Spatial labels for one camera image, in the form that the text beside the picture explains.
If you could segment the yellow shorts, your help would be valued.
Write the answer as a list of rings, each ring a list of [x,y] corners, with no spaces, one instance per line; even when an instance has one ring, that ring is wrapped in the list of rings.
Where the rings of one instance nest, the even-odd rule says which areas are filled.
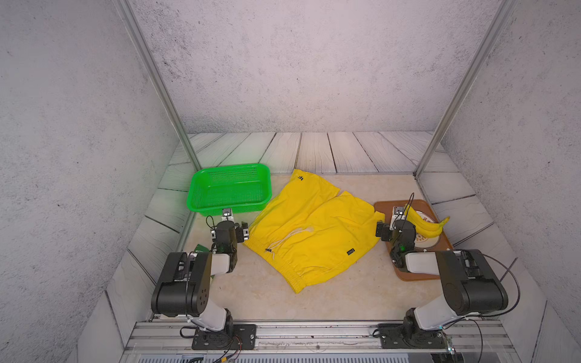
[[[368,202],[296,169],[250,226],[247,247],[295,293],[349,269],[378,243],[385,220]]]

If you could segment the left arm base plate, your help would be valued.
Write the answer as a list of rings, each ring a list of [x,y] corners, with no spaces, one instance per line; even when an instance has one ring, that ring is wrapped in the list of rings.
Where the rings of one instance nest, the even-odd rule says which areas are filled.
[[[257,338],[257,326],[234,324],[222,331],[195,330],[192,338],[192,349],[201,350],[253,350]]]

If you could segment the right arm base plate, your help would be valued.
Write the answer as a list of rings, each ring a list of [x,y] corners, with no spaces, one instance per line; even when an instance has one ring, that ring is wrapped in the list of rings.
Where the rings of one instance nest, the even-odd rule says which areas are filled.
[[[380,324],[373,333],[381,342],[382,349],[446,349],[447,343],[441,331],[423,331],[404,324]]]

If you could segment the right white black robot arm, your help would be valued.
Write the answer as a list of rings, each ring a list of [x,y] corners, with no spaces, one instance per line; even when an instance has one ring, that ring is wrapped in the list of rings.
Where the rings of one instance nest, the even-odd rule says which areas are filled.
[[[443,293],[411,308],[402,326],[411,332],[440,330],[468,316],[484,316],[508,307],[508,294],[479,250],[415,249],[415,226],[404,219],[378,222],[376,235],[387,242],[395,268],[410,274],[437,276]]]

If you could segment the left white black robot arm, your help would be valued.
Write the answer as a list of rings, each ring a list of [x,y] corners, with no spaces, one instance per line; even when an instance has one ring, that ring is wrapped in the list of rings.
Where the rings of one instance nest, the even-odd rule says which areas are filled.
[[[248,240],[246,222],[223,220],[210,227],[213,246],[208,252],[170,253],[151,298],[155,314],[185,316],[198,329],[233,335],[230,311],[210,299],[213,276],[234,271],[238,245]]]

